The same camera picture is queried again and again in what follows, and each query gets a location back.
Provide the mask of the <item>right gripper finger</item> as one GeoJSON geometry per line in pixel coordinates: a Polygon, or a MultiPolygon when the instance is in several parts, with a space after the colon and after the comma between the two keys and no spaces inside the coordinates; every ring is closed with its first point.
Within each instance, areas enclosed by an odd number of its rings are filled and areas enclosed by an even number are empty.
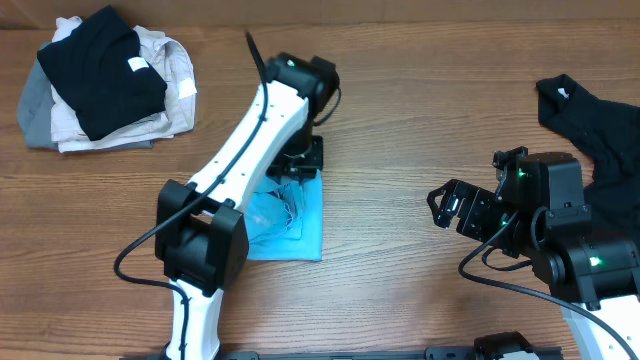
{"type": "Polygon", "coordinates": [[[436,226],[449,228],[458,214],[462,204],[458,185],[459,181],[452,179],[427,195],[426,201],[436,226]]]}
{"type": "Polygon", "coordinates": [[[514,202],[519,179],[518,161],[528,155],[528,148],[520,146],[508,151],[495,151],[492,166],[496,169],[498,185],[495,197],[500,202],[514,202]]]}

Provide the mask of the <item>light blue t-shirt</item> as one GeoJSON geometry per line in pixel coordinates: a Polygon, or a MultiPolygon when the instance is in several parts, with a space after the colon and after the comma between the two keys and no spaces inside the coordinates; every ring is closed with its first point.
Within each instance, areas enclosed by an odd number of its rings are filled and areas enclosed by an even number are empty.
{"type": "Polygon", "coordinates": [[[248,258],[319,261],[323,248],[323,181],[264,177],[249,202],[248,258]]]}

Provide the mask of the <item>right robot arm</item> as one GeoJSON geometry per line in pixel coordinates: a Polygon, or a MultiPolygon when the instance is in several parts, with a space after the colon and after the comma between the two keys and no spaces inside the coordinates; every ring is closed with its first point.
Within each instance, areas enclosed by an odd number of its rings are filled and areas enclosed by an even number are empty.
{"type": "Polygon", "coordinates": [[[639,244],[594,230],[579,161],[518,147],[495,152],[492,165],[495,191],[451,179],[426,198],[436,226],[454,226],[480,243],[459,274],[558,305],[585,359],[638,358],[639,244]],[[472,259],[486,262],[495,251],[515,259],[509,271],[530,268],[548,292],[466,271],[472,259]]]}

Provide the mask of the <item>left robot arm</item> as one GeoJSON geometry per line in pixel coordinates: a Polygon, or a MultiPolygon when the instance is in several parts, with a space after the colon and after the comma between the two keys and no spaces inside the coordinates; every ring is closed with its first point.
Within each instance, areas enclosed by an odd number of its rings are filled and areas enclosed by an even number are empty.
{"type": "Polygon", "coordinates": [[[246,211],[265,177],[316,180],[324,165],[318,114],[340,93],[334,63],[288,53],[269,59],[250,110],[213,159],[158,196],[155,255],[174,294],[164,359],[213,359],[222,298],[249,253],[246,211]]]}

